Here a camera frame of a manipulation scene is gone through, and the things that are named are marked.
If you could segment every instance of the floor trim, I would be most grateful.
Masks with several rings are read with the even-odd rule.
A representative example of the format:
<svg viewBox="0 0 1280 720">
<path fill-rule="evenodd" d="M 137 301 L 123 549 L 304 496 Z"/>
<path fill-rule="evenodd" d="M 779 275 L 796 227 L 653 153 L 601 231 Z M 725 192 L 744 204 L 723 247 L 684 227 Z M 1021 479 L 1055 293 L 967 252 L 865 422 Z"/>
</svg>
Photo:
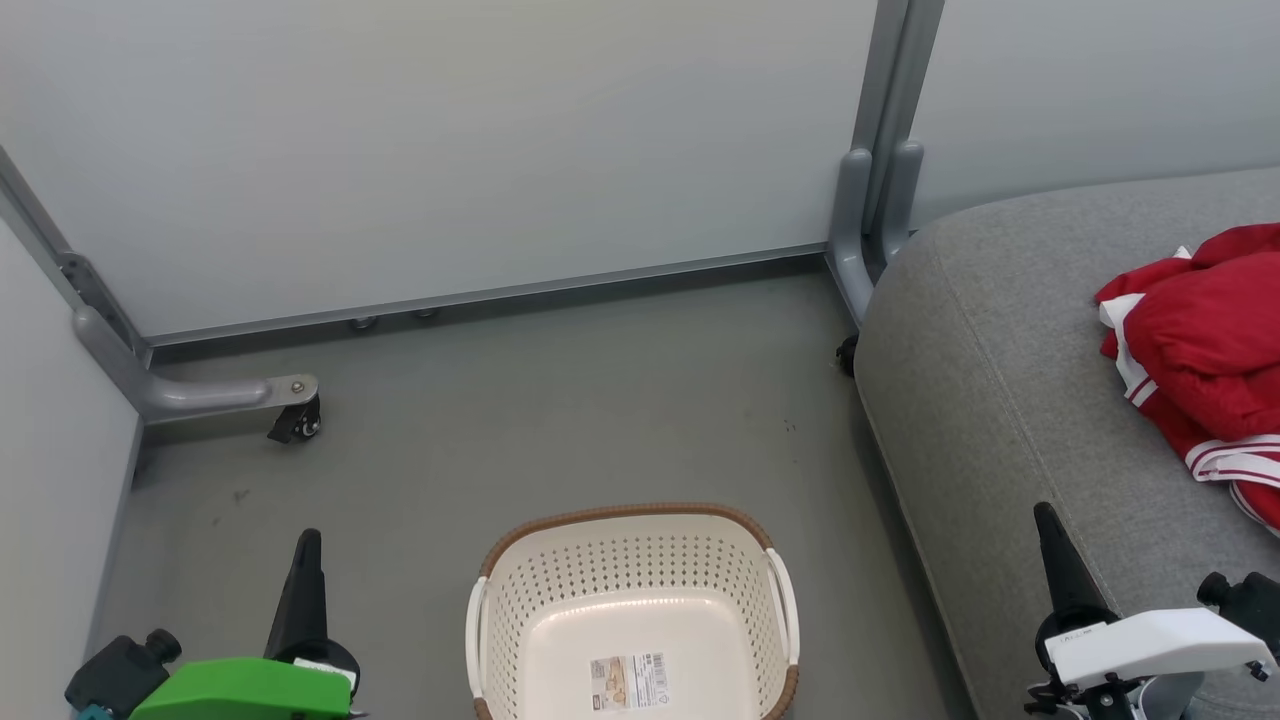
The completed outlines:
<svg viewBox="0 0 1280 720">
<path fill-rule="evenodd" d="M 786 260 L 790 258 L 800 258 L 806 255 L 820 255 L 826 250 L 826 243 L 809 243 L 809 245 L 795 245 L 790 247 L 780 247 L 776 250 L 764 250 L 759 252 L 745 252 L 741 255 L 728 255 L 722 258 L 710 258 L 707 260 L 691 260 L 686 263 L 673 263 L 669 265 L 658 265 L 653 268 L 639 268 L 635 270 L 620 270 L 614 273 L 600 273 L 596 275 L 585 275 L 579 278 L 567 278 L 562 281 L 549 281 L 540 283 L 530 283 L 513 287 L 503 287 L 495 290 L 483 290 L 475 292 L 460 292 L 454 295 L 443 295 L 436 297 L 424 297 L 420 300 L 404 300 L 398 302 L 385 302 L 379 305 L 365 305 L 361 307 L 347 307 L 342 310 L 326 310 L 321 313 L 308 313 L 305 315 L 293 315 L 288 318 L 275 318 L 270 320 L 255 320 L 251 323 L 238 323 L 233 325 L 221 325 L 215 328 L 205 328 L 196 331 L 180 331 L 174 333 L 161 333 L 156 336 L 146 337 L 145 340 L 152 347 L 164 348 L 177 345 L 196 343 L 204 341 L 214 341 L 230 338 L 246 334 L 257 333 L 270 333 L 276 331 L 288 331 L 294 328 L 303 328 L 308 325 L 321 325 L 335 322 L 346 322 L 355 318 L 366 318 L 371 315 L 394 315 L 413 313 L 416 310 L 425 309 L 440 309 L 440 307 L 453 307 L 458 305 L 474 305 L 480 302 L 489 302 L 493 300 L 507 300 L 518 299 L 527 296 L 539 296 L 547 293 L 556 293 L 566 290 L 577 290 L 586 287 L 595 287 L 603 284 L 626 283 L 631 281 L 643 281 L 650 278 L 662 278 L 667 275 L 678 275 L 686 273 L 698 273 L 707 270 L 718 270 L 724 268 L 736 268 L 740 265 L 751 265 L 759 263 L 769 263 L 774 260 Z"/>
</svg>

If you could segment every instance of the caster wheel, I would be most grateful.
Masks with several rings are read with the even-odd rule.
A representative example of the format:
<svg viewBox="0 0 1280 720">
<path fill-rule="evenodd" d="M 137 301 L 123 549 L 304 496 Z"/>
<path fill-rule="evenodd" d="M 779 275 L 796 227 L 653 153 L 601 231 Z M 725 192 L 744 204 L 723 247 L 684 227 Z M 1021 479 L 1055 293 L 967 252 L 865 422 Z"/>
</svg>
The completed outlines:
<svg viewBox="0 0 1280 720">
<path fill-rule="evenodd" d="M 302 420 L 298 420 L 297 424 L 293 425 L 293 429 L 289 430 L 289 434 L 301 441 L 308 441 L 316 437 L 316 433 L 319 432 L 320 432 L 320 415 L 316 414 L 312 418 L 303 418 Z"/>
<path fill-rule="evenodd" d="M 858 350 L 858 334 L 851 334 L 845 338 L 845 342 L 840 343 L 836 348 L 836 359 L 840 361 L 840 369 L 845 372 L 850 378 L 854 377 L 854 351 Z"/>
<path fill-rule="evenodd" d="M 297 439 L 306 442 L 320 432 L 320 396 L 315 396 L 303 405 L 291 405 L 280 410 L 280 416 L 275 419 L 275 425 L 266 437 L 280 445 L 289 445 Z"/>
</svg>

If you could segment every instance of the gray fabric upholstery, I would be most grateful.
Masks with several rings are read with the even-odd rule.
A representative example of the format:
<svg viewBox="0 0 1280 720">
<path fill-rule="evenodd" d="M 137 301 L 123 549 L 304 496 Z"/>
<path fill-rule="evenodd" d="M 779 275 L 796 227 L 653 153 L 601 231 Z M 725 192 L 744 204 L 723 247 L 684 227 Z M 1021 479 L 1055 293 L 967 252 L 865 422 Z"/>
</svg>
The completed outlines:
<svg viewBox="0 0 1280 720">
<path fill-rule="evenodd" d="M 1043 679 L 1037 501 L 1123 615 L 1194 607 L 1212 570 L 1280 578 L 1280 538 L 1125 402 L 1091 300 L 1179 245 L 1276 220 L 1280 169 L 1051 192 L 937 222 L 877 286 L 858 387 L 982 717 L 1024 717 Z M 1280 717 L 1280 682 L 1213 674 L 1196 711 Z"/>
</svg>

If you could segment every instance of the metal bracket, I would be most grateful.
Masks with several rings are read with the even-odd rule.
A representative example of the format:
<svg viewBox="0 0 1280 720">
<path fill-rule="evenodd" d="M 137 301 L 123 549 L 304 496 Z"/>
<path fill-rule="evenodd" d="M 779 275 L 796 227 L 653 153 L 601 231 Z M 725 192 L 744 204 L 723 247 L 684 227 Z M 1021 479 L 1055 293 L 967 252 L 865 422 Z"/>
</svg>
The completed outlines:
<svg viewBox="0 0 1280 720">
<path fill-rule="evenodd" d="M 143 368 L 96 309 L 87 305 L 77 309 L 72 315 L 72 327 L 81 345 L 147 423 L 306 405 L 320 389 L 315 375 L 252 380 L 169 380 Z"/>
<path fill-rule="evenodd" d="M 841 158 L 840 174 L 836 177 L 836 201 L 831 209 L 831 231 L 827 236 L 827 264 L 859 328 L 863 327 L 867 304 L 872 299 L 872 277 L 867 272 L 867 254 L 863 249 L 863 208 L 870 177 L 870 151 L 856 147 Z"/>
<path fill-rule="evenodd" d="M 76 295 L 86 305 L 99 311 L 115 334 L 120 336 L 120 340 L 129 346 L 134 356 L 142 357 L 147 351 L 146 341 L 142 340 L 137 328 L 129 322 L 129 316 L 120 309 L 120 304 L 115 301 L 115 296 L 106 288 L 106 284 L 99 277 L 97 270 L 93 269 L 93 264 L 88 261 L 88 258 L 74 250 L 59 250 L 54 254 L 54 260 L 58 263 L 58 269 L 61 270 L 63 277 L 70 283 L 72 290 L 76 291 Z"/>
<path fill-rule="evenodd" d="M 884 191 L 872 219 L 870 240 L 884 264 L 893 261 L 897 251 L 911 237 L 911 202 L 915 183 L 920 179 L 924 163 L 924 145 L 908 140 L 893 149 L 884 176 Z"/>
</svg>

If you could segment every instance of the gray metal leg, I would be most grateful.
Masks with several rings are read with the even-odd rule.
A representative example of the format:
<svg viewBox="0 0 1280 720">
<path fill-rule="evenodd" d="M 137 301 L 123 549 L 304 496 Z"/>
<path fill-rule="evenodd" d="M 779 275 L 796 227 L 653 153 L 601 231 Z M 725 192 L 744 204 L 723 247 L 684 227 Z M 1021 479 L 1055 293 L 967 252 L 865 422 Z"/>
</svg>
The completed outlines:
<svg viewBox="0 0 1280 720">
<path fill-rule="evenodd" d="M 315 398 L 320 389 L 315 375 L 252 380 L 168 380 L 143 368 L 97 310 L 90 306 L 77 309 L 72 325 L 81 345 L 147 423 L 303 405 Z"/>
<path fill-rule="evenodd" d="M 872 278 L 863 251 L 863 206 L 870 173 L 872 154 L 865 149 L 855 149 L 840 160 L 831 234 L 827 238 L 827 264 L 859 328 L 872 299 Z"/>
<path fill-rule="evenodd" d="M 879 249 L 884 263 L 892 263 L 897 251 L 906 245 L 911 229 L 911 202 L 915 183 L 920 179 L 924 146 L 908 140 L 893 149 L 888 174 L 884 177 L 882 202 L 872 220 L 870 240 Z"/>
</svg>

